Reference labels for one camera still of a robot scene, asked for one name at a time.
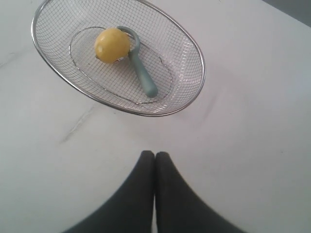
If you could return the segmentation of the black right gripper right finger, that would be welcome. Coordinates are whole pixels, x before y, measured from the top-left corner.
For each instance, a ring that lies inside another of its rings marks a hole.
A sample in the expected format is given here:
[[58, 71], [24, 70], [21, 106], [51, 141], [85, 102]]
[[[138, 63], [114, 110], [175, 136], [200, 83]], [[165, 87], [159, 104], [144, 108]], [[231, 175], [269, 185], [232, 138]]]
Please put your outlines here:
[[189, 187], [167, 152], [155, 156], [155, 208], [159, 233], [239, 233]]

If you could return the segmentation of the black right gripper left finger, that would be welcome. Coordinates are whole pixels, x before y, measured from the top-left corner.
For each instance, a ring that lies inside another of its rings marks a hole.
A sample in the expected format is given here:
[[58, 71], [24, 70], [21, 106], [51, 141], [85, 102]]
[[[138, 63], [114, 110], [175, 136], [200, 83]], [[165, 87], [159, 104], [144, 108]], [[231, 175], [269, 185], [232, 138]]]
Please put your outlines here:
[[150, 233], [152, 231], [155, 155], [145, 150], [119, 189], [94, 213], [67, 233]]

